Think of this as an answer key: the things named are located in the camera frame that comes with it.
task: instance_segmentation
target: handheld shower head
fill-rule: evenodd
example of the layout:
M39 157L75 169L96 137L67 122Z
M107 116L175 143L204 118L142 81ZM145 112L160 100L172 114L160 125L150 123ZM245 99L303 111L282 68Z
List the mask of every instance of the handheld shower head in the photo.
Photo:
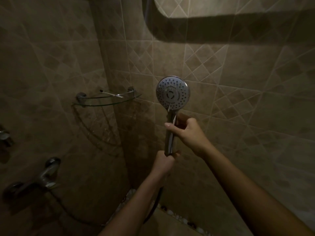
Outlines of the handheld shower head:
M167 122L175 124L176 113L183 108L190 96L190 90L185 81L176 76L163 78L157 85L157 98L167 110ZM164 153L172 154L174 136L170 131L166 132Z

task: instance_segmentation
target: tiled wall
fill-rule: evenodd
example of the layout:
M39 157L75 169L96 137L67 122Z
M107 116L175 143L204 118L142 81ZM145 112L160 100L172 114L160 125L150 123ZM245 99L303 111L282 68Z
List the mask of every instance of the tiled wall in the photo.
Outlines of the tiled wall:
M112 107L73 106L107 80L88 0L0 0L0 190L60 157L55 194L74 215L104 223L130 188ZM47 194L0 202L2 235L96 235Z
M315 230L314 0L92 0L129 179L163 149L165 76L191 89L182 111L250 178ZM205 163L183 151L161 203L219 235L250 235Z

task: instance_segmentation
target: person's right hand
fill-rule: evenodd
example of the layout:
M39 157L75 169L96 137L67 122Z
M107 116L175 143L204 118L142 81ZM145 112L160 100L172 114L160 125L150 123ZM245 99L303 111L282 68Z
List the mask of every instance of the person's right hand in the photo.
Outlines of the person's right hand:
M201 130L196 119L182 113L179 113L176 118L178 127L171 123L165 123L166 129L179 137L197 156L203 157L207 147L214 148Z

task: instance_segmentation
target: person's right arm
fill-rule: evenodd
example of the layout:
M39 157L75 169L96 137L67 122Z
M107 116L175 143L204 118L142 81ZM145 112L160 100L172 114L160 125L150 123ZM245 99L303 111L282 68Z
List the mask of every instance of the person's right arm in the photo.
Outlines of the person's right arm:
M177 119L181 128L165 123L166 128L207 163L255 236L314 236L301 220L220 153L206 138L196 119L183 114Z

